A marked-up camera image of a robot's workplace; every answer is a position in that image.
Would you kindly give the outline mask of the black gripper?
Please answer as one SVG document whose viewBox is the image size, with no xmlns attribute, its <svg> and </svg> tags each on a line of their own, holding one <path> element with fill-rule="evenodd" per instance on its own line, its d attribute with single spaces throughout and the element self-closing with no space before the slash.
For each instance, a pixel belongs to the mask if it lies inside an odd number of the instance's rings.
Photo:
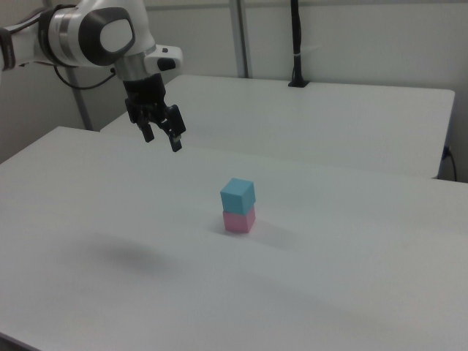
<svg viewBox="0 0 468 351">
<path fill-rule="evenodd" d="M 185 133 L 186 126 L 178 106 L 165 103 L 162 75 L 156 73 L 142 80 L 124 81 L 124 88 L 130 121 L 138 125 L 144 140 L 150 143 L 154 139 L 152 122 L 166 133 L 173 152 L 181 150 L 181 135 Z"/>
</svg>

